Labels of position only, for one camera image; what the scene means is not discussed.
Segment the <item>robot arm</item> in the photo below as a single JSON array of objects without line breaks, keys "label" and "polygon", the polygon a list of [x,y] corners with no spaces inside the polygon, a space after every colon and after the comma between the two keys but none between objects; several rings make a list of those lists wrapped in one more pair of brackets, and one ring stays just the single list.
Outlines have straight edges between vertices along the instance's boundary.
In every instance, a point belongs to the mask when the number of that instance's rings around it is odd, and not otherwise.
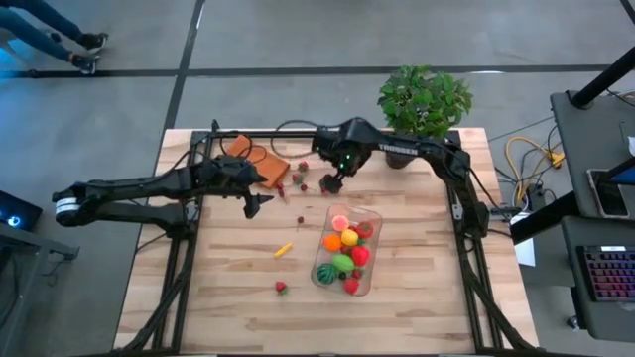
[{"label": "robot arm", "polygon": [[384,134],[362,118],[342,123],[338,129],[318,127],[312,150],[332,163],[335,176],[326,175],[320,185],[331,193],[338,193],[342,179],[353,177],[370,158],[373,151],[397,153],[422,158],[430,163],[435,174],[451,187],[462,206],[464,233],[485,237],[489,223],[487,206],[478,201],[469,177],[469,154],[455,145],[430,138]]},{"label": "robot arm", "polygon": [[[218,156],[153,178],[91,180],[77,182],[53,194],[56,221],[62,226],[83,226],[97,220],[157,224],[169,236],[188,230],[182,203],[198,195],[242,197],[247,218],[253,218],[260,204],[273,198],[252,195],[249,185],[267,180],[243,158]],[[181,203],[163,207],[139,206],[120,200],[163,196]]]}]

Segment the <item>potted plant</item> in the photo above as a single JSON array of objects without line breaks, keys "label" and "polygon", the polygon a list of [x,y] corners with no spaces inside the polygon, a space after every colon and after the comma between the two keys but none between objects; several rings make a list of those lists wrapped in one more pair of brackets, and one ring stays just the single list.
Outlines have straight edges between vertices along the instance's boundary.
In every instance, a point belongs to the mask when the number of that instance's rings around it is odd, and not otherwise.
[{"label": "potted plant", "polygon": [[[469,114],[472,94],[463,79],[430,72],[427,65],[405,65],[394,71],[379,90],[388,125],[396,133],[443,140],[463,113]],[[405,167],[414,157],[386,153],[393,169]]]}]

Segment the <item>sneaker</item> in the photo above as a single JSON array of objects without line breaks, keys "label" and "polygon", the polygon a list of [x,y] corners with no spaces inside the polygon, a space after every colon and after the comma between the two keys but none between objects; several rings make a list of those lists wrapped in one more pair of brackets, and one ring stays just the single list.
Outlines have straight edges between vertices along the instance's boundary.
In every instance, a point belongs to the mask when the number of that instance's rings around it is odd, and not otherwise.
[{"label": "sneaker", "polygon": [[94,55],[106,46],[107,41],[108,34],[83,34],[78,43],[87,49],[90,54]]},{"label": "sneaker", "polygon": [[97,72],[97,60],[99,60],[99,56],[74,55],[70,63],[77,67],[82,74],[94,75]]}]

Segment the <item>clear plastic container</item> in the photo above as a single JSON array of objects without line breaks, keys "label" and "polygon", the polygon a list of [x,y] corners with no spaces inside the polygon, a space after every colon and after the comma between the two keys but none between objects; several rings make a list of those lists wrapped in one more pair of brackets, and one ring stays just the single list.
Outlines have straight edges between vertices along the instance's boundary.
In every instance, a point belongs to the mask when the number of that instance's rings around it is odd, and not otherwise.
[{"label": "clear plastic container", "polygon": [[[332,284],[323,284],[318,280],[318,268],[324,263],[331,263],[333,256],[337,253],[331,253],[324,247],[324,238],[331,234],[339,234],[332,227],[332,219],[336,215],[343,215],[348,218],[350,226],[357,226],[360,222],[369,222],[372,224],[373,232],[369,238],[364,239],[366,247],[370,252],[370,258],[368,262],[363,267],[355,267],[355,269],[360,269],[362,271],[362,276],[360,279],[357,279],[359,282],[359,287],[357,291],[352,294],[355,297],[363,297],[368,292],[370,292],[370,283],[373,273],[373,266],[375,264],[375,255],[377,252],[377,246],[379,242],[379,232],[381,231],[382,218],[381,216],[373,211],[359,208],[359,207],[350,207],[345,204],[334,204],[332,205],[326,214],[326,222],[324,223],[324,229],[321,232],[321,238],[319,239],[319,246],[317,247],[317,255],[316,262],[314,263],[314,267],[311,269],[311,280],[319,287],[323,287],[330,291],[338,292],[341,294],[348,295],[348,293],[344,290],[344,280],[339,277],[335,278],[335,281]],[[352,273],[346,273],[346,277],[348,279],[353,279]]]}]

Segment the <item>wooden tabletop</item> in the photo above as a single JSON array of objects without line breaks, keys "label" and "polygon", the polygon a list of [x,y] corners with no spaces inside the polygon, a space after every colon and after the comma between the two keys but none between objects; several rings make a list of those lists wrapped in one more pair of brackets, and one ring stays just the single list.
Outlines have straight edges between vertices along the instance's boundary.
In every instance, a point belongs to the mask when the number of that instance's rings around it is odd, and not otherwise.
[{"label": "wooden tabletop", "polygon": [[[485,131],[459,129],[472,166],[495,200],[500,192]],[[189,147],[191,130],[169,130],[157,174],[167,170]],[[254,140],[269,148],[269,141]],[[277,139],[276,149],[298,154],[307,139]],[[215,146],[212,154],[218,154]],[[405,169],[388,169],[382,153],[374,153],[341,193],[324,197],[318,180],[332,173],[317,156],[309,163],[308,192],[286,188],[245,219],[244,202],[206,197],[190,286],[182,344],[183,353],[461,353],[473,350],[445,184],[424,160]],[[291,168],[299,160],[290,160]],[[287,175],[284,184],[291,184]],[[252,191],[265,191],[254,186]],[[479,191],[479,198],[487,198]],[[152,199],[151,204],[165,204]],[[317,287],[311,269],[326,211],[345,203],[378,212],[383,228],[365,297],[351,297]],[[296,219],[305,223],[299,228]],[[492,227],[505,229],[502,225]],[[144,226],[139,244],[161,234]],[[273,254],[287,243],[293,249],[280,259]],[[484,249],[494,297],[525,339],[537,345],[512,241],[490,234]],[[131,340],[155,309],[170,241],[159,240],[134,261],[115,346]],[[274,284],[286,282],[279,297]],[[172,328],[174,309],[168,318]],[[481,306],[479,316],[487,334]]]}]

